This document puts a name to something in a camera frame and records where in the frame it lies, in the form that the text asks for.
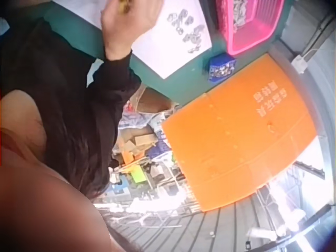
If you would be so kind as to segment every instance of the white paper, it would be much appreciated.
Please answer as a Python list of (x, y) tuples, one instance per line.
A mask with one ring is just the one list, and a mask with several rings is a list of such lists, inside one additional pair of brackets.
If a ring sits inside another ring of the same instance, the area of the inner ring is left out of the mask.
[[(76, 13), (91, 24), (101, 28), (100, 12), (107, 0), (55, 0), (56, 3)], [(194, 23), (186, 26), (184, 19), (182, 28), (184, 33), (179, 35), (176, 28), (167, 21), (169, 14), (180, 14), (182, 9), (188, 11), (188, 16), (194, 17)], [(204, 25), (202, 42), (199, 51), (193, 54), (188, 50), (196, 45), (183, 42), (186, 34), (192, 33), (198, 25)], [(198, 0), (165, 0), (162, 12), (156, 26), (142, 35), (133, 44), (133, 53), (146, 65), (153, 69), (161, 78), (165, 79), (186, 63), (212, 47), (209, 31), (204, 14)]]

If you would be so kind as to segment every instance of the hand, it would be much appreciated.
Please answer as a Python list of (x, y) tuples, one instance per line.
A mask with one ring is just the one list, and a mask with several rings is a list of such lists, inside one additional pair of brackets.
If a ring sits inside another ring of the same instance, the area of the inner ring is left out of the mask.
[(131, 0), (127, 13), (118, 11), (119, 4), (119, 0), (109, 0), (101, 16), (105, 53), (109, 60), (126, 57), (136, 39), (155, 26), (163, 0)]

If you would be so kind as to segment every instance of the pink basket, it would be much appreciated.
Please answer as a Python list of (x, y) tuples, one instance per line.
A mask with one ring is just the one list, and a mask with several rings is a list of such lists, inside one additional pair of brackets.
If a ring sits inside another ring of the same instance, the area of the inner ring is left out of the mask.
[(245, 24), (234, 25), (234, 0), (217, 0), (219, 28), (227, 52), (240, 54), (268, 39), (275, 31), (284, 0), (247, 0)]

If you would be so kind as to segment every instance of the table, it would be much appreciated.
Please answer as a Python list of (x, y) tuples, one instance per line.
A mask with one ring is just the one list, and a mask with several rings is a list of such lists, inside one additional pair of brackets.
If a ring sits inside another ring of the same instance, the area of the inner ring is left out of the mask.
[[(272, 42), (277, 39), (285, 27), (293, 0), (286, 0), (278, 28), (273, 36), (260, 46), (237, 57), (235, 72), (240, 71), (255, 59), (263, 55)], [(212, 49), (204, 52), (180, 70), (163, 80), (142, 61), (133, 56), (132, 69), (141, 77), (142, 82), (156, 89), (173, 101), (186, 105), (214, 86), (207, 81), (207, 64), (210, 58), (225, 51), (225, 42), (217, 31), (215, 0), (200, 0), (212, 38)], [(78, 17), (76, 14), (54, 3), (44, 3), (26, 8), (25, 18), (44, 17), (52, 29), (63, 36), (75, 48), (102, 59), (104, 57), (101, 30)]]

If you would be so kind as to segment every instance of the person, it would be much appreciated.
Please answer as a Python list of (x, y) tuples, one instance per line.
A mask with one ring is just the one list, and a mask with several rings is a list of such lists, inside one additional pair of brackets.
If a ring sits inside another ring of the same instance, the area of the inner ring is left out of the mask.
[(3, 13), (10, 26), (0, 37), (5, 251), (137, 251), (90, 200), (109, 183), (123, 106), (140, 85), (129, 68), (132, 44), (155, 25), (162, 4), (132, 0), (120, 13), (119, 1), (108, 1), (101, 19), (106, 58), (88, 88), (95, 59), (44, 19), (20, 22), (16, 10)]

